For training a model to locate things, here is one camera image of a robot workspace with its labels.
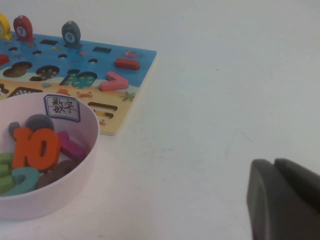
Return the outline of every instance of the dark gray plastic object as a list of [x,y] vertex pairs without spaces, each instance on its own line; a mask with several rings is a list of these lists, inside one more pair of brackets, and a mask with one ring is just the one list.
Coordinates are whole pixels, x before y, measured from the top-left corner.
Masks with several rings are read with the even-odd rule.
[[256,159],[246,201],[253,240],[320,240],[320,177],[310,170]]
[[54,123],[51,118],[43,114],[35,114],[30,116],[26,122],[25,126],[33,130],[34,132],[38,129],[52,129],[55,130]]
[[20,124],[17,121],[11,122],[9,124],[9,133],[10,133],[11,137],[14,138],[14,131],[15,131],[15,129],[17,129],[19,127],[20,127]]

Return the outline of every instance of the pink number piece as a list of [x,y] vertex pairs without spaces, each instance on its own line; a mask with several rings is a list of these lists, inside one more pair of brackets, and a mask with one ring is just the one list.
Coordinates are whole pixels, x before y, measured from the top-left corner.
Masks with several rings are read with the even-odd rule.
[[77,163],[81,163],[86,158],[86,150],[83,146],[70,140],[66,131],[58,133],[61,141],[61,152]]
[[129,87],[128,80],[113,71],[106,73],[106,79],[107,81],[100,82],[100,90],[103,92],[127,89]]

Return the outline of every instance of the crab illustration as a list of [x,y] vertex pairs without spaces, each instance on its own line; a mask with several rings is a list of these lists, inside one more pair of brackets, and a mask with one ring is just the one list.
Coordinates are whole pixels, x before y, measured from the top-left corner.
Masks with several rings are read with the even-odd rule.
[[106,125],[105,120],[102,119],[101,121],[99,121],[99,124],[102,125],[102,126],[105,126]]
[[93,95],[91,94],[90,91],[88,91],[88,93],[80,93],[80,92],[76,92],[76,94],[78,94],[78,98],[82,99],[82,98],[92,98]]

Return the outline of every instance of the red rectangle piece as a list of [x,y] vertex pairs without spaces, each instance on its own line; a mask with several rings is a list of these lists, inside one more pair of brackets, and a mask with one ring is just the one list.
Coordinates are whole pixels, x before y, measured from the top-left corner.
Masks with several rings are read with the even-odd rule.
[[140,63],[138,60],[117,58],[114,62],[116,68],[139,70]]

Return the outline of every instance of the fishing game board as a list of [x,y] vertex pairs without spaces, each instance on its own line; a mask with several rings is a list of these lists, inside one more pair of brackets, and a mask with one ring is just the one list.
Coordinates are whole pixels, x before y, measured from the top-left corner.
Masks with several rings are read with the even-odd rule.
[[62,37],[32,34],[25,18],[10,32],[0,15],[0,100],[36,92],[79,98],[94,109],[102,134],[117,134],[157,52],[80,41],[73,21]]

